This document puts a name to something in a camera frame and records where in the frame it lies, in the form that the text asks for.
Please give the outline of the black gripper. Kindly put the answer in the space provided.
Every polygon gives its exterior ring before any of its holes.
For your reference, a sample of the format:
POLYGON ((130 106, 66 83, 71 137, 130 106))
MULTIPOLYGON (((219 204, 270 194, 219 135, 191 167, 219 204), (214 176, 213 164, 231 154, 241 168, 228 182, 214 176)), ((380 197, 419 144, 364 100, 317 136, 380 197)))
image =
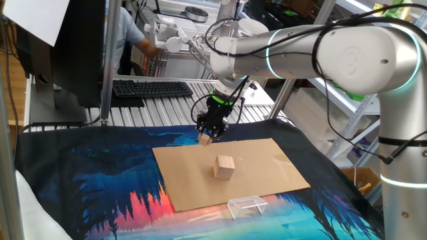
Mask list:
POLYGON ((215 99, 207 99, 207 110, 202 110, 197 114, 196 130, 199 135, 206 132, 214 141, 224 138, 229 128, 226 117, 233 110, 232 105, 222 104, 215 99))

